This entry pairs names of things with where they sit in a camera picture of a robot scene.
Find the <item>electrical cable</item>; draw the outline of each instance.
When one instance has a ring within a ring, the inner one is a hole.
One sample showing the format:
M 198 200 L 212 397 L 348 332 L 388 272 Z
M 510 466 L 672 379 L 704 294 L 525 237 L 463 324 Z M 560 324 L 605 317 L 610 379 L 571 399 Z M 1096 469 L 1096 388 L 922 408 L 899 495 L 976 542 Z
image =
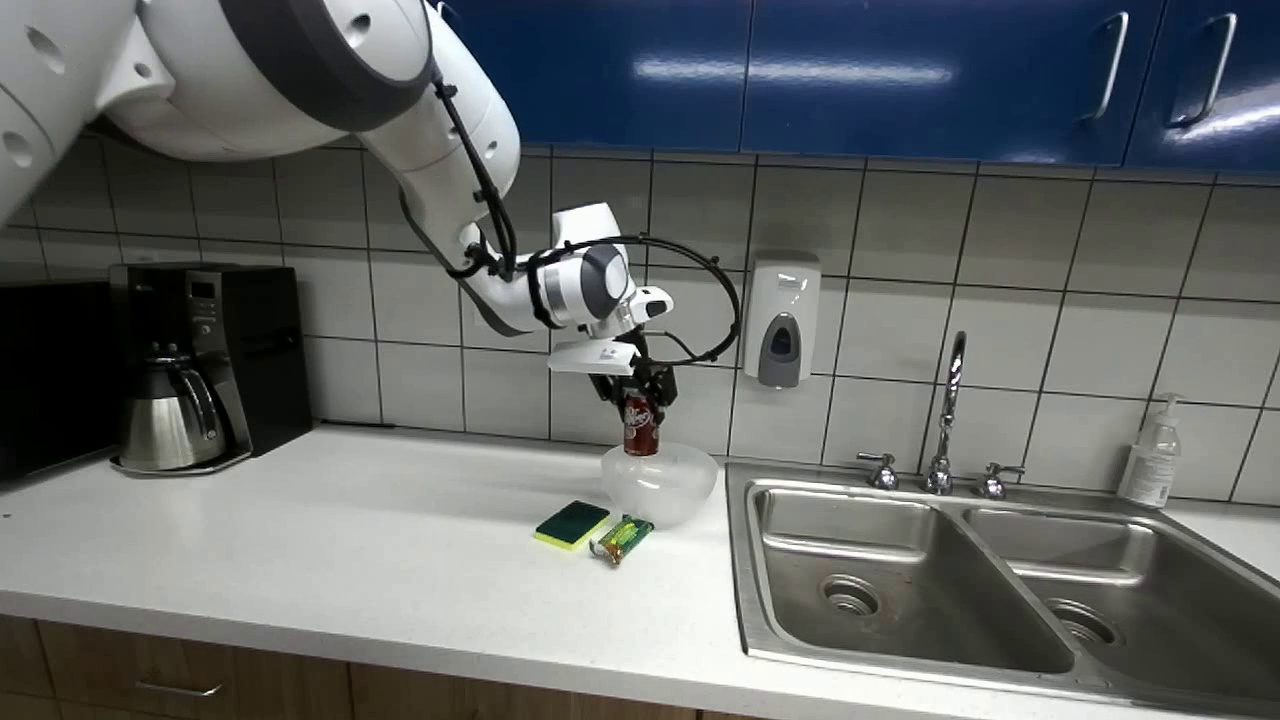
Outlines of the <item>electrical cable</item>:
M 486 168 L 486 161 L 480 161 L 480 154 L 477 154 L 477 145 L 471 145 L 471 136 L 467 136 L 467 125 L 459 121 L 459 112 L 456 112 L 456 106 L 452 106 L 456 86 L 447 86 L 443 74 L 439 74 L 436 39 L 432 39 L 432 18 L 429 18 L 429 13 L 432 13 L 432 10 L 429 10 L 429 0 L 425 0 L 429 74 L 432 74 L 432 86 L 436 86 L 436 99 L 443 106 L 443 112 L 447 112 L 447 121 L 452 121 L 452 131 L 459 136 L 463 158 L 467 158 L 467 163 L 471 163 L 471 174 L 477 174 L 477 184 L 480 184 L 477 200 L 486 200 L 486 207 L 487 207 L 487 215 L 493 215 L 493 234 L 498 234 L 498 246 L 501 246 L 501 262 L 493 262 L 487 251 L 480 251 L 480 258 L 471 258 L 467 269 L 452 269 L 447 258 L 432 246 L 432 237 L 417 225 L 404 193 L 402 193 L 402 212 L 404 212 L 410 228 L 429 246 L 429 251 L 443 265 L 443 272 L 447 272 L 452 280 L 477 278 L 480 269 L 493 269 L 493 265 L 498 265 L 498 272 L 501 272 L 505 280 L 512 280 L 512 278 L 517 278 L 517 225 L 512 225 L 510 206 L 505 206 L 505 198 L 498 193 L 498 184 L 493 184 L 493 176 L 487 176 L 487 168 Z M 736 297 L 733 280 L 724 278 L 724 269 L 720 269 L 714 258 L 704 258 L 704 251 L 697 251 L 697 248 L 687 248 L 687 246 L 663 240 L 663 237 L 600 237 L 600 240 L 571 240 L 571 246 L 560 246 L 560 248 L 534 251 L 534 258 L 522 265 L 522 272 L 528 272 L 534 310 L 538 310 L 541 324 L 558 329 L 558 324 L 549 322 L 541 297 L 538 297 L 538 269 L 543 269 L 543 265 L 551 265 L 551 262 L 560 262 L 560 258 L 569 258 L 569 251 L 596 248 L 596 246 L 663 248 L 663 251 L 672 251 L 672 258 L 685 258 L 685 262 L 694 262 L 697 269 L 704 269 L 707 278 L 717 278 L 717 284 L 724 288 L 724 297 L 728 297 L 728 304 L 733 304 L 733 324 L 728 324 L 724 341 L 714 344 L 707 354 L 694 354 L 676 332 L 657 332 L 657 338 L 676 341 L 681 354 L 685 354 L 685 362 L 651 362 L 651 355 L 650 355 L 650 344 L 644 344 L 644 324 L 642 324 L 642 329 L 636 329 L 636 332 L 642 332 L 642 344 L 636 344 L 636 347 L 642 347 L 644 362 L 663 363 L 663 368 L 707 363 L 707 362 L 720 362 L 720 355 L 728 354 L 728 344 L 740 338 L 740 317 L 746 317 L 746 311 L 740 311 L 740 297 Z

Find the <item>wall-mounted soap dispenser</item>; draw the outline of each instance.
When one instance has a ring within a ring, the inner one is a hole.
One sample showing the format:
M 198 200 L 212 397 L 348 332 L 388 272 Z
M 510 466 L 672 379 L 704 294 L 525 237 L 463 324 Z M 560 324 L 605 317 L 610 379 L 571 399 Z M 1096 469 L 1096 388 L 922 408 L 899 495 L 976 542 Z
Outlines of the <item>wall-mounted soap dispenser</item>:
M 814 368 L 824 272 L 818 262 L 756 262 L 746 377 L 797 388 Z

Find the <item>drain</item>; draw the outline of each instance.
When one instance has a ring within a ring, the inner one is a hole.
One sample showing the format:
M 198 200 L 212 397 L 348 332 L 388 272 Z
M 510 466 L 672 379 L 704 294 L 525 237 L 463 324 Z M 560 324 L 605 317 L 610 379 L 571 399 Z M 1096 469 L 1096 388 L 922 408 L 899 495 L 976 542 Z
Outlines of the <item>drain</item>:
M 1093 650 L 1112 650 L 1119 644 L 1119 631 L 1101 620 L 1089 604 L 1082 601 L 1067 601 L 1067 598 L 1055 598 L 1052 601 L 1052 615 L 1067 630 L 1067 637 L 1078 637 L 1082 644 L 1093 644 Z
M 848 615 L 877 615 L 885 609 L 877 584 L 868 584 L 861 576 L 830 576 L 824 601 L 830 601 L 830 609 L 848 614 Z

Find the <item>stainless steel sink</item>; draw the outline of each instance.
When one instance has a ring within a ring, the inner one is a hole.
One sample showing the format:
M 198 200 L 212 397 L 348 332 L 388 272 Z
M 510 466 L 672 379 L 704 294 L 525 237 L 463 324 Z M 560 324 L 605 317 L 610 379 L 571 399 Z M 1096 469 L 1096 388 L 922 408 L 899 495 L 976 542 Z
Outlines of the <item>stainless steel sink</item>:
M 1280 717 L 1275 584 L 1155 513 L 728 484 L 751 655 Z
M 1115 679 L 1280 701 L 1275 588 L 1172 524 L 1005 508 L 969 524 Z

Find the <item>faucet handle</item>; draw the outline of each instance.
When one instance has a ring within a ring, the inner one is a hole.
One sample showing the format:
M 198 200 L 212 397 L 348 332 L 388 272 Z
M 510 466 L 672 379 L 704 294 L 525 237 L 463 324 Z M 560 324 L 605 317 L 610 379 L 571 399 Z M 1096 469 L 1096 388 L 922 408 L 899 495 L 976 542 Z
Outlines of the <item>faucet handle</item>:
M 861 466 L 877 466 L 877 475 L 873 475 L 873 484 L 877 490 L 895 490 L 895 458 L 894 452 L 861 452 L 856 458 Z
M 986 480 L 973 490 L 981 495 L 1005 495 L 1014 484 L 1026 480 L 1019 466 L 987 466 Z

